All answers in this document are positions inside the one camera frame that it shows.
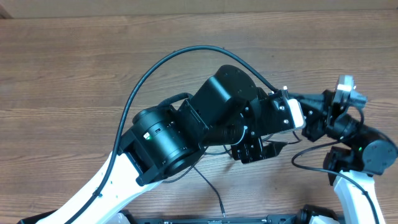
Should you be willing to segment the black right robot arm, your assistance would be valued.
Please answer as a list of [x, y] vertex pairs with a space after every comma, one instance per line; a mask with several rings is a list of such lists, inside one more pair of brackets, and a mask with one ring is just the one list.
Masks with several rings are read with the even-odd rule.
[[323, 136], [332, 139], [323, 166], [304, 169], [327, 173], [346, 223], [384, 223], [373, 177], [393, 165], [397, 146], [380, 130], [365, 125], [368, 99], [355, 90], [289, 96], [300, 103], [305, 115], [302, 135], [311, 142]]

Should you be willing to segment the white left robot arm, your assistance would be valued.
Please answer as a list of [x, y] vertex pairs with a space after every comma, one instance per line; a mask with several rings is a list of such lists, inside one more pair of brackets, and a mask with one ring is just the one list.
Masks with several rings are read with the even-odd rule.
[[275, 157], [262, 137], [305, 124], [287, 90], [265, 93], [237, 67], [223, 65], [194, 95], [173, 96], [135, 115], [103, 167], [60, 209], [24, 223], [107, 223], [129, 202], [198, 162], [208, 146], [229, 145], [237, 160]]

